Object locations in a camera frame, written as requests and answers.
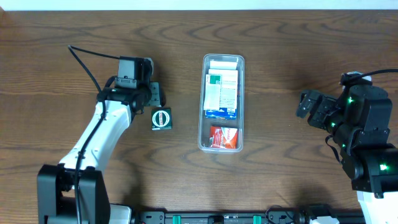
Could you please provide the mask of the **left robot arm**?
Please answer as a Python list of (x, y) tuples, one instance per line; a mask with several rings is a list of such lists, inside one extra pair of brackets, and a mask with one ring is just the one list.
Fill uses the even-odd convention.
[(122, 133), (146, 106), (163, 102), (159, 83), (111, 77), (71, 151), (37, 174), (39, 223), (134, 223), (127, 205), (110, 203), (104, 170)]

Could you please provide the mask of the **red Panadol box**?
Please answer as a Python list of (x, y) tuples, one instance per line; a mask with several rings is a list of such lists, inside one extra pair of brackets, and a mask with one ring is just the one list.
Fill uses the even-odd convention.
[(238, 129), (212, 126), (209, 134), (209, 147), (219, 149), (236, 149)]

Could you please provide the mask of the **green Zam-Buk box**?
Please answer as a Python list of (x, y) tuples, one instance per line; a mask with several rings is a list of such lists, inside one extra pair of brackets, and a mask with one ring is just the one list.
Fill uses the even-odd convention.
[(172, 114), (170, 108), (152, 110), (151, 118), (153, 131), (172, 129)]

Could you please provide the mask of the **dark bottle white cap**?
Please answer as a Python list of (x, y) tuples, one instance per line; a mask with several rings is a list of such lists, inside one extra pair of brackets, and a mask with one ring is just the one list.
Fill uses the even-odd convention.
[(159, 92), (159, 103), (160, 103), (160, 107), (164, 107), (166, 104), (166, 96), (163, 90), (160, 90)]

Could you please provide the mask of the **blue medicine box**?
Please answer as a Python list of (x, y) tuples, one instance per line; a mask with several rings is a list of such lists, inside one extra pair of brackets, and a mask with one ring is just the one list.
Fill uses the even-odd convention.
[(207, 74), (221, 75), (219, 110), (205, 110), (206, 118), (236, 119), (238, 105), (238, 71), (211, 68)]

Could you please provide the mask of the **clear plastic container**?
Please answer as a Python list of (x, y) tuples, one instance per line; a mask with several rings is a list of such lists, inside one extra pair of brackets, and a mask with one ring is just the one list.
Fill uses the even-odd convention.
[[(236, 119), (206, 118), (203, 103), (205, 100), (205, 77), (211, 68), (238, 71), (238, 105)], [(200, 112), (198, 124), (198, 147), (207, 153), (234, 154), (242, 151), (244, 146), (244, 73), (245, 61), (240, 55), (207, 54), (203, 58), (201, 76)], [(219, 149), (209, 147), (209, 134), (212, 126), (237, 128), (238, 140), (236, 149)]]

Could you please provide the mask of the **white green medicine box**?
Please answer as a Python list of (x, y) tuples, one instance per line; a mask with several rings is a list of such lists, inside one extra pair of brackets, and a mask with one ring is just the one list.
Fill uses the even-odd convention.
[(206, 74), (204, 110), (219, 110), (221, 93), (221, 75)]

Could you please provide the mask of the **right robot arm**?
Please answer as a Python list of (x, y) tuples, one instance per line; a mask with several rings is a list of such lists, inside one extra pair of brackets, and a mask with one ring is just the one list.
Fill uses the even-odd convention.
[(335, 98), (304, 90), (296, 115), (328, 132), (336, 160), (356, 191), (366, 223), (397, 223), (397, 148), (389, 143), (392, 101), (371, 84)]

